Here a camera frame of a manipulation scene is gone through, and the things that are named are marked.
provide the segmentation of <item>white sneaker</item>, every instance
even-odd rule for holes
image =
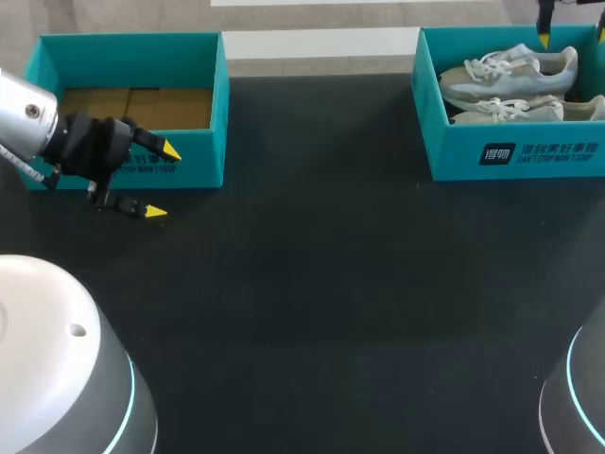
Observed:
[[[466,60],[464,66],[440,75],[445,100],[463,110],[469,104],[494,97],[502,100],[533,99],[563,95],[578,73],[578,52],[566,47],[558,54],[540,54],[524,44],[492,52],[481,60]]]
[[[563,107],[565,121],[603,121],[605,120],[605,96],[597,95],[588,102],[566,102],[555,96],[541,96],[530,101],[529,107],[535,109],[551,102],[559,101]]]
[[[479,101],[470,112],[459,113],[451,120],[457,125],[487,125],[532,121],[603,121],[605,96],[595,96],[589,102],[560,101],[554,96],[541,96],[532,101],[498,98]]]

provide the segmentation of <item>open shoe box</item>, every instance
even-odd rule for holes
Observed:
[[[182,157],[171,164],[134,145],[112,188],[222,186],[230,87],[220,33],[45,35],[25,76],[55,94],[62,114],[131,117]],[[52,171],[39,158],[31,164]],[[58,189],[87,183],[62,177]]]
[[[535,26],[422,28],[412,91],[435,181],[605,175],[605,121],[450,125],[438,75],[523,43],[545,52]],[[549,52],[579,53],[575,101],[605,95],[605,45],[595,26],[553,26]]]

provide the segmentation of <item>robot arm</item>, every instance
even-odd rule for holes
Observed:
[[[52,93],[0,69],[0,156],[50,190],[61,175],[78,175],[90,181],[89,201],[100,208],[137,218],[166,214],[127,197],[109,198],[112,176],[128,160],[133,143],[169,162],[181,160],[168,141],[131,119],[61,115]],[[27,164],[36,156],[54,167],[52,175]]]

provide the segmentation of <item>black table surface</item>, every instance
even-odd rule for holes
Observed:
[[[170,217],[2,166],[0,253],[92,293],[163,454],[545,452],[540,389],[605,289],[601,180],[432,183],[407,75],[234,79],[224,187],[142,195]]]

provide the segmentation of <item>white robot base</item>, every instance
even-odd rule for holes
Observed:
[[[146,382],[82,284],[0,256],[0,454],[153,454]]]

